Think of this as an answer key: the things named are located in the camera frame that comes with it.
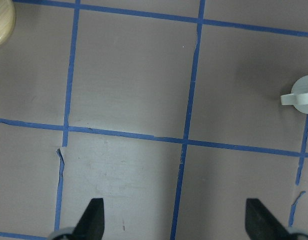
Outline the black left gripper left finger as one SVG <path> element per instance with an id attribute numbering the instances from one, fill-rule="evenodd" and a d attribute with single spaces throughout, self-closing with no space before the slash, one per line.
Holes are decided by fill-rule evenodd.
<path id="1" fill-rule="evenodd" d="M 72 236 L 75 240 L 101 240 L 104 230 L 104 200 L 93 198 L 74 228 Z"/>

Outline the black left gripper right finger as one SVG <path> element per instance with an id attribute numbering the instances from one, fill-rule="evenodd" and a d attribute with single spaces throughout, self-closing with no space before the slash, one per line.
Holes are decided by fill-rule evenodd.
<path id="1" fill-rule="evenodd" d="M 308 240 L 308 234 L 288 231 L 259 200 L 245 202 L 245 231 L 251 240 Z"/>

